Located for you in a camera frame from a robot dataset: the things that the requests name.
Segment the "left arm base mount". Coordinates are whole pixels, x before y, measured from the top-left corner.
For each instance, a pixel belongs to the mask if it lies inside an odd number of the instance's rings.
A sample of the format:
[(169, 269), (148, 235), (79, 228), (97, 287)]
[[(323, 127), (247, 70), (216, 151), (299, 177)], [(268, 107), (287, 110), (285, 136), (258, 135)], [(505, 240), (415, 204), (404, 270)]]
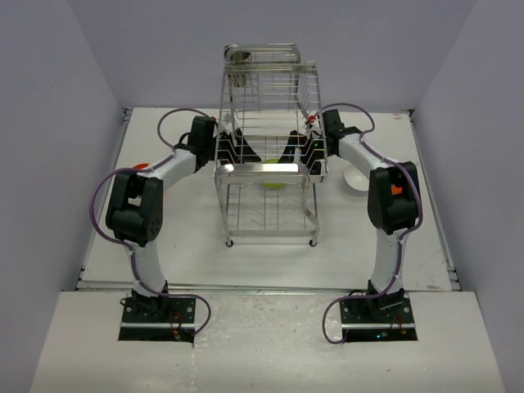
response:
[(134, 292), (120, 300), (119, 341), (194, 343), (196, 299), (144, 297)]

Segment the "green ribbed bowl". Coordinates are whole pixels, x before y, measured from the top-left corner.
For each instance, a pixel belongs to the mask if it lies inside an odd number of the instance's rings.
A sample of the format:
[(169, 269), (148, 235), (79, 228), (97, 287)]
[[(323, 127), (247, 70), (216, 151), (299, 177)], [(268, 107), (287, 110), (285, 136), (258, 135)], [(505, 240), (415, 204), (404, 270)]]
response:
[(268, 190), (279, 190), (285, 188), (287, 183), (282, 181), (282, 175), (271, 174), (267, 175), (260, 185)]

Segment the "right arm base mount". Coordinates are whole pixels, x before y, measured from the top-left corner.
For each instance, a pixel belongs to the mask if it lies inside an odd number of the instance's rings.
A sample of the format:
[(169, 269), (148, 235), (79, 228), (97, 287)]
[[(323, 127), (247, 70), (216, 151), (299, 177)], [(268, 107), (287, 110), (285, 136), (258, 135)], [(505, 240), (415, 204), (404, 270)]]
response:
[(408, 295), (386, 309), (374, 309), (371, 300), (344, 300), (340, 303), (340, 316), (345, 343), (418, 339)]

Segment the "white ribbed bowl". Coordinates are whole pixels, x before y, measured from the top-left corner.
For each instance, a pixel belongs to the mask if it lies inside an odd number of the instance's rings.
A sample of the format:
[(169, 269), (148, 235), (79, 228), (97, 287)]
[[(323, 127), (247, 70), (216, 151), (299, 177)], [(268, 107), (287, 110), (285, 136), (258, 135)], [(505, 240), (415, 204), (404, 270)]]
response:
[(344, 169), (343, 178), (350, 191), (355, 195), (366, 195), (368, 193), (368, 178), (354, 165), (349, 165)]

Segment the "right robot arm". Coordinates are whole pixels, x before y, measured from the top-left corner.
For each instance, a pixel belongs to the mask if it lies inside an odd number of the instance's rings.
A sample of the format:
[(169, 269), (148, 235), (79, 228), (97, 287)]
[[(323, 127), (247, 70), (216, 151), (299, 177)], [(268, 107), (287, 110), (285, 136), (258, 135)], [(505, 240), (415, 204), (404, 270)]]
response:
[(423, 221), (418, 170), (413, 162), (389, 158), (368, 143), (366, 136), (376, 128), (369, 112), (351, 105), (370, 121), (370, 127), (362, 131), (343, 124), (338, 106), (325, 106), (306, 121), (308, 126), (323, 126), (323, 140), (291, 131), (280, 162), (289, 163), (301, 150), (305, 163), (316, 165), (318, 160), (313, 154), (324, 147), (329, 156), (350, 162), (368, 180), (368, 218), (377, 230), (375, 265), (367, 291), (345, 296), (343, 300), (355, 304), (357, 310), (366, 311), (371, 320), (382, 322), (394, 313), (395, 306), (402, 304), (404, 245)]

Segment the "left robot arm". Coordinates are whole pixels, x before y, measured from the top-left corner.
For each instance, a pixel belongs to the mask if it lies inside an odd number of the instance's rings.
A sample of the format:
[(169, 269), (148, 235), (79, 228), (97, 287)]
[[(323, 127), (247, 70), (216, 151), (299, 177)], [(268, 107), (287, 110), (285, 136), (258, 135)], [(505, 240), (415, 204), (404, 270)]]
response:
[(142, 168), (116, 169), (106, 177), (113, 180), (105, 217), (112, 234), (106, 240), (127, 251), (134, 285), (126, 300), (153, 322), (162, 321), (170, 311), (168, 284), (156, 248), (164, 218), (165, 191), (208, 162), (218, 160), (216, 147), (225, 154), (227, 164), (240, 158), (235, 149), (244, 142), (243, 132), (216, 132), (216, 128), (215, 118), (197, 115), (166, 158)]

